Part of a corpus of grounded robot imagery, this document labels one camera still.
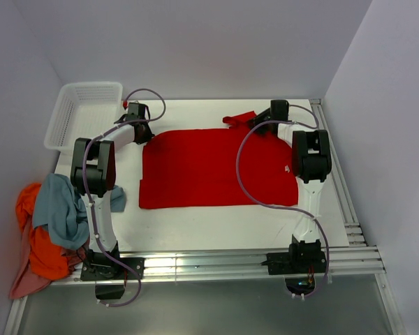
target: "orange cloth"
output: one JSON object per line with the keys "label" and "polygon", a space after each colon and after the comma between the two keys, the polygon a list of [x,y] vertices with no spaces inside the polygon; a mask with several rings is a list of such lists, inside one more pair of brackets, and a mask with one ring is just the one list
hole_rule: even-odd
{"label": "orange cloth", "polygon": [[15,213],[21,233],[23,233],[26,224],[31,225],[29,228],[29,244],[31,246],[29,263],[33,273],[55,281],[68,276],[71,273],[71,268],[68,266],[69,258],[61,255],[64,249],[51,243],[48,232],[43,228],[33,228],[31,217],[40,188],[40,184],[31,184],[24,188],[17,199]]}

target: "red cloth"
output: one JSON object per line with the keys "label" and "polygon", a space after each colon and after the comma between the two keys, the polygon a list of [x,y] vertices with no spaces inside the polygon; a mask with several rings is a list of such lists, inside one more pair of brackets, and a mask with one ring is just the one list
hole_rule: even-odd
{"label": "red cloth", "polygon": [[[167,131],[154,137],[142,152],[140,208],[253,204],[237,182],[235,162],[249,132],[246,121],[255,116],[224,117],[230,128]],[[270,132],[251,135],[240,159],[250,194],[267,204],[297,204],[291,156],[292,149]]]}

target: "pink cloth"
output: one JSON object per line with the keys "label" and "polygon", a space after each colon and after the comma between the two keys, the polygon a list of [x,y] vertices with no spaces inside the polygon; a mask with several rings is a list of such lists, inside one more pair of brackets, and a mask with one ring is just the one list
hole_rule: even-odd
{"label": "pink cloth", "polygon": [[22,243],[20,244],[20,268],[14,280],[14,284],[9,292],[11,299],[19,299],[25,295],[38,292],[46,288],[50,283],[50,279],[43,278],[31,270],[29,264],[29,253],[31,246],[29,245],[29,228],[31,222],[25,225],[22,233]]}

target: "cable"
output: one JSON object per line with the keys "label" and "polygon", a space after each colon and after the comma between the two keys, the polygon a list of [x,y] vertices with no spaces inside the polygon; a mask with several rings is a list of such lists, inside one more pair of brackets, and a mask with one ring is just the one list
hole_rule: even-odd
{"label": "cable", "polygon": [[[267,207],[267,208],[272,208],[272,209],[284,209],[286,211],[297,211],[298,213],[302,213],[304,215],[307,215],[308,217],[310,217],[315,224],[317,225],[318,229],[320,230],[321,235],[323,236],[324,242],[326,244],[326,270],[324,271],[324,276],[322,279],[322,283],[324,284],[324,282],[326,282],[326,279],[328,278],[328,273],[329,273],[329,243],[328,243],[328,238],[326,237],[326,234],[324,233],[323,227],[321,227],[320,222],[318,221],[318,219],[312,214],[309,213],[308,211],[305,211],[301,208],[297,208],[297,207],[285,207],[285,206],[276,206],[273,204],[265,204],[264,202],[261,202],[259,200],[257,200],[255,197],[253,197],[245,188],[244,183],[242,183],[242,179],[240,177],[240,171],[239,171],[239,164],[240,164],[240,155],[242,153],[242,150],[244,148],[245,143],[247,142],[247,140],[249,139],[249,137],[251,136],[251,134],[253,134],[255,132],[256,129],[258,129],[261,126],[264,126],[265,124],[300,124],[303,126],[307,126],[306,124],[302,124],[302,123],[298,123],[298,122],[294,122],[294,121],[277,121],[277,120],[269,120],[269,121],[264,121],[261,122],[260,124],[254,126],[249,133],[244,137],[242,143],[240,144],[239,150],[237,151],[237,156],[236,156],[236,177],[237,177],[237,182],[239,182],[240,188],[242,189],[242,191],[245,193],[245,195],[253,202],[255,202],[256,204],[260,204],[261,206]],[[308,295],[304,295],[305,297],[310,297],[311,295],[313,295],[316,291],[318,291],[318,289],[320,288],[320,286],[323,285],[317,285],[315,287],[315,289],[310,292]]]}
{"label": "cable", "polygon": [[98,244],[99,250],[101,250],[101,252],[104,254],[105,257],[107,257],[109,260],[113,261],[114,263],[118,264],[119,266],[125,268],[127,271],[131,272],[137,278],[137,281],[138,281],[138,289],[137,289],[137,292],[128,301],[122,302],[122,303],[119,303],[119,304],[109,304],[109,303],[106,303],[106,302],[101,301],[101,300],[99,301],[101,304],[106,305],[107,307],[120,307],[120,306],[128,305],[131,302],[133,302],[133,300],[135,300],[138,297],[138,295],[140,294],[140,291],[141,291],[141,278],[140,278],[140,276],[138,275],[138,273],[134,269],[132,269],[131,267],[125,265],[123,262],[120,262],[116,258],[114,258],[111,255],[109,255],[109,253],[104,249],[104,246],[101,243],[101,240],[100,240],[100,237],[99,237],[99,232],[98,232],[98,225],[96,223],[96,212],[95,212],[95,208],[94,208],[94,201],[91,198],[91,193],[90,193],[90,190],[89,190],[89,184],[87,183],[87,157],[89,155],[89,151],[90,151],[90,148],[93,145],[93,143],[95,143],[96,141],[99,141],[99,140],[103,139],[105,136],[113,133],[118,128],[121,128],[122,126],[125,126],[125,125],[128,125],[128,124],[135,124],[135,123],[138,123],[138,122],[151,122],[151,121],[156,121],[156,120],[160,119],[165,114],[165,112],[166,112],[166,103],[165,103],[163,97],[160,94],[156,93],[155,91],[153,91],[151,89],[145,89],[145,88],[143,88],[143,89],[136,89],[136,90],[132,91],[127,96],[126,101],[132,96],[132,94],[137,93],[139,91],[148,91],[148,92],[151,92],[151,93],[153,93],[153,94],[155,94],[156,96],[159,97],[159,99],[163,103],[163,111],[161,112],[161,114],[158,117],[154,117],[153,119],[149,119],[149,120],[132,120],[132,121],[122,122],[120,124],[117,124],[115,127],[111,128],[110,130],[106,131],[104,134],[101,134],[99,136],[96,136],[95,138],[91,139],[90,142],[89,142],[89,144],[85,147],[84,159],[82,160],[82,182],[84,183],[85,193],[87,194],[87,197],[89,198],[91,221],[93,223],[93,234],[95,235],[96,244]]}
{"label": "cable", "polygon": [[294,124],[300,124],[301,126],[305,126],[305,127],[307,127],[307,128],[310,128],[310,129],[318,129],[318,128],[320,128],[320,121],[318,120],[318,117],[316,117],[315,113],[314,113],[314,112],[312,112],[309,108],[302,107],[302,106],[300,106],[300,105],[289,105],[289,108],[290,108],[290,107],[300,108],[301,110],[305,110],[305,111],[306,111],[306,112],[308,112],[310,115],[312,115],[312,116],[314,117],[314,120],[315,120],[315,126],[314,126],[314,127],[313,127],[313,126],[309,126],[308,124],[304,124],[304,123],[302,123],[302,122],[291,122],[291,123],[294,123]]}

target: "metal frame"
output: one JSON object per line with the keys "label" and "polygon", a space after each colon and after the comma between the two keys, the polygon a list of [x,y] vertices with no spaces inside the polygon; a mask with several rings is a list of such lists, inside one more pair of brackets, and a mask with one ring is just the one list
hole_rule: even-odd
{"label": "metal frame", "polygon": [[[311,100],[311,107],[320,120],[322,129],[328,130],[319,99]],[[335,146],[330,138],[332,154],[332,178],[340,203],[348,235],[349,247],[330,249],[330,275],[375,274],[383,305],[394,334],[406,334],[394,297],[386,278],[386,271],[376,246],[367,246],[355,213],[351,196],[340,168]],[[183,251],[170,253],[122,253],[122,257],[144,257],[143,283],[179,281],[217,281],[252,278],[276,278],[269,276],[267,267],[260,263],[269,252],[286,249],[260,249],[243,251]],[[82,282],[78,265],[71,276],[52,285],[94,285],[95,283],[118,284],[122,281]],[[4,334],[17,334],[27,298],[13,302]]]}

